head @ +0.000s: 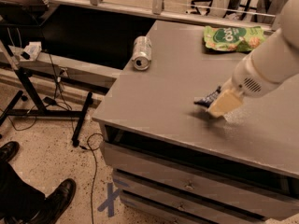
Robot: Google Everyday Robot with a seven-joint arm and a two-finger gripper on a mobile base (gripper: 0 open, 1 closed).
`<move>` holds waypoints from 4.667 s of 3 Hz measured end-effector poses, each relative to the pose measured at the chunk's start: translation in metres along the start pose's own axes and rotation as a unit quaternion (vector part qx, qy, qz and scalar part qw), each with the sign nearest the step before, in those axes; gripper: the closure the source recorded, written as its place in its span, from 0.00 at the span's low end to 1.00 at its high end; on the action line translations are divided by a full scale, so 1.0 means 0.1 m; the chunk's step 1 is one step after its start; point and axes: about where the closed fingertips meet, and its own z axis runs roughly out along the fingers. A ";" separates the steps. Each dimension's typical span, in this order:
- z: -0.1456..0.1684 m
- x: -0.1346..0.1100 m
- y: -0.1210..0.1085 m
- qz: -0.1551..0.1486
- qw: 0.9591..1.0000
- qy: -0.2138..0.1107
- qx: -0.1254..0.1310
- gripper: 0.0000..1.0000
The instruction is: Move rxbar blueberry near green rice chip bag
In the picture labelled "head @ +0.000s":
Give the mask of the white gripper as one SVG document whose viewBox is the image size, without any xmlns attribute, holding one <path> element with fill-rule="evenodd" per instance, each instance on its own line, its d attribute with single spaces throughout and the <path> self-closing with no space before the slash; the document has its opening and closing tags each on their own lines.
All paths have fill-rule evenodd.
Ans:
<svg viewBox="0 0 299 224">
<path fill-rule="evenodd" d="M 214 118 L 219 118 L 243 105 L 244 96 L 258 98 L 275 90 L 279 83 L 271 82 L 254 66 L 251 55 L 244 57 L 236 66 L 231 79 L 222 86 L 216 100 L 207 109 Z"/>
</svg>

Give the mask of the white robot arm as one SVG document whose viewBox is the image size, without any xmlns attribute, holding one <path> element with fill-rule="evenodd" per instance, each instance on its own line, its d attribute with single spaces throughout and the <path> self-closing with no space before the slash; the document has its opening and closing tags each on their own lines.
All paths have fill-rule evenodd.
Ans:
<svg viewBox="0 0 299 224">
<path fill-rule="evenodd" d="M 237 109 L 245 97 L 258 98 L 299 73 L 299 0 L 288 0 L 280 27 L 236 66 L 207 112 L 217 118 Z"/>
</svg>

